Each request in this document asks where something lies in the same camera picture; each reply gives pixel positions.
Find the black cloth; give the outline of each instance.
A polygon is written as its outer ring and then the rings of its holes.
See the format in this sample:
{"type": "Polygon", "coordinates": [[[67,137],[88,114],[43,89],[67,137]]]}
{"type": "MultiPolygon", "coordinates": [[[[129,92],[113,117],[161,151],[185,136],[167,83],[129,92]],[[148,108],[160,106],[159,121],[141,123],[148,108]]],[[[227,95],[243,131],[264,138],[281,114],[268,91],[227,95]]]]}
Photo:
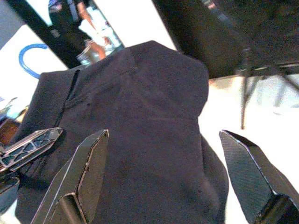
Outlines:
{"type": "Polygon", "coordinates": [[[14,142],[53,126],[65,135],[21,170],[17,217],[30,223],[77,145],[107,128],[94,224],[224,223],[228,176],[198,126],[207,95],[205,66],[156,42],[87,68],[43,73],[14,142]]]}

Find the person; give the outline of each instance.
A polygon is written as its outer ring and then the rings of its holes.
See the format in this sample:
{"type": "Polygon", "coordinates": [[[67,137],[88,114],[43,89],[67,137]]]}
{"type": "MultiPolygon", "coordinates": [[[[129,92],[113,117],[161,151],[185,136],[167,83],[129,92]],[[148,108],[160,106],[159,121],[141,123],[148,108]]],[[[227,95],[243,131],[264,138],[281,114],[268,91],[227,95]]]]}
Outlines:
{"type": "MultiPolygon", "coordinates": [[[[88,6],[88,0],[50,0],[48,4],[53,26],[62,38],[78,51],[78,55],[85,49],[85,41],[90,39],[78,28],[81,21],[87,20],[95,28],[86,6],[88,6]]],[[[102,46],[94,41],[88,41],[88,44],[93,51],[98,53],[100,59],[106,57],[105,49],[102,46]]]]}

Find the white wall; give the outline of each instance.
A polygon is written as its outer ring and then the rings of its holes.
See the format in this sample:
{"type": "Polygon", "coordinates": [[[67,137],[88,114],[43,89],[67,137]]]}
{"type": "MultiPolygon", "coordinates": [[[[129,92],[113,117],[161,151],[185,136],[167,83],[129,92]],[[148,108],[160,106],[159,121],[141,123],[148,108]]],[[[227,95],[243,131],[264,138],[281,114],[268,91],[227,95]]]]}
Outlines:
{"type": "Polygon", "coordinates": [[[94,0],[126,47],[154,40],[176,49],[151,0],[94,0]]]}

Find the person's leg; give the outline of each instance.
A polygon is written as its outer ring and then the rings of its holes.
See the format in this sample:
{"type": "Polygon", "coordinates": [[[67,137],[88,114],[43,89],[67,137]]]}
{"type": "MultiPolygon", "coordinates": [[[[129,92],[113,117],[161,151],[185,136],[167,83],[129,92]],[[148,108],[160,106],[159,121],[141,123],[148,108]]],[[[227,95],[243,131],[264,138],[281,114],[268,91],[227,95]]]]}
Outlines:
{"type": "Polygon", "coordinates": [[[98,45],[94,41],[90,42],[90,46],[91,46],[92,50],[94,50],[95,52],[97,52],[99,54],[100,60],[102,60],[106,57],[105,49],[102,46],[98,45]]]}

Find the blue cable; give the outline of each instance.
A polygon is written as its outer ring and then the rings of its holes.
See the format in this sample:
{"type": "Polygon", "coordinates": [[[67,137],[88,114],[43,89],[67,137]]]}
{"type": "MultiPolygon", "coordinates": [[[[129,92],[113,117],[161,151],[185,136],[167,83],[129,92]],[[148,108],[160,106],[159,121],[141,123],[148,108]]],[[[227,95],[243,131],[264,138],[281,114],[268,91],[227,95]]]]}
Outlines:
{"type": "Polygon", "coordinates": [[[29,73],[31,76],[33,76],[34,78],[37,78],[39,79],[39,77],[41,76],[40,74],[37,74],[36,72],[34,72],[33,70],[31,70],[23,61],[23,57],[24,57],[24,54],[27,50],[31,49],[31,48],[42,48],[42,49],[47,49],[48,46],[44,43],[35,43],[35,44],[31,44],[31,45],[28,45],[26,47],[24,47],[20,53],[19,53],[19,63],[20,63],[20,66],[27,72],[29,73]]]}

